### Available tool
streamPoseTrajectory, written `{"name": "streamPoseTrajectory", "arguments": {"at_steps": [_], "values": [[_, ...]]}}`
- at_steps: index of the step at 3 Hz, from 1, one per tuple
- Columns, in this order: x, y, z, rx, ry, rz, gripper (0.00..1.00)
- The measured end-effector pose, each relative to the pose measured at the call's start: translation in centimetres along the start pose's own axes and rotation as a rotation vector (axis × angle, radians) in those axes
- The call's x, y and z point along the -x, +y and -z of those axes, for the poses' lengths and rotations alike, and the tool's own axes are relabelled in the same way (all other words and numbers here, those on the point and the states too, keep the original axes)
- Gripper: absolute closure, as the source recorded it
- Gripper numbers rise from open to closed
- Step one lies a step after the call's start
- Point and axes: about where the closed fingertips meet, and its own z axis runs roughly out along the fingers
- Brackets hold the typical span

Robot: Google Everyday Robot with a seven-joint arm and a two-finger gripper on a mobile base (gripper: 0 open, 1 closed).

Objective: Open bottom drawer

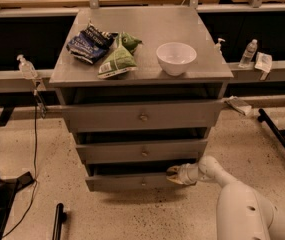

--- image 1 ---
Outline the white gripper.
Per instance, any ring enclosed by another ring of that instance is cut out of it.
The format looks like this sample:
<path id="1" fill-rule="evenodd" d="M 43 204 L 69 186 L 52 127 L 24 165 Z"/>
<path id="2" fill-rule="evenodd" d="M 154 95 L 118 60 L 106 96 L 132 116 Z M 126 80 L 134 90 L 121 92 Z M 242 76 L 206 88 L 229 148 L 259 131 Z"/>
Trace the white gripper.
<path id="1" fill-rule="evenodd" d="M 174 165 L 166 171 L 167 180 L 179 185 L 193 185 L 197 182 L 199 176 L 199 167 L 197 163 L 183 164 L 181 166 Z"/>

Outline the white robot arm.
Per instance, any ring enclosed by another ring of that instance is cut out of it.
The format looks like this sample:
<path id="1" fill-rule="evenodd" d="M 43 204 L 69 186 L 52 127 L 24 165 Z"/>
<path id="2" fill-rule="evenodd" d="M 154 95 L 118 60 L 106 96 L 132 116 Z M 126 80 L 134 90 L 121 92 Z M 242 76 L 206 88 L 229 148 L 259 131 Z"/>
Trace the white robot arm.
<path id="1" fill-rule="evenodd" d="M 167 179 L 175 184 L 217 183 L 217 240 L 285 240 L 285 211 L 228 173 L 212 156 L 194 164 L 174 165 Z"/>

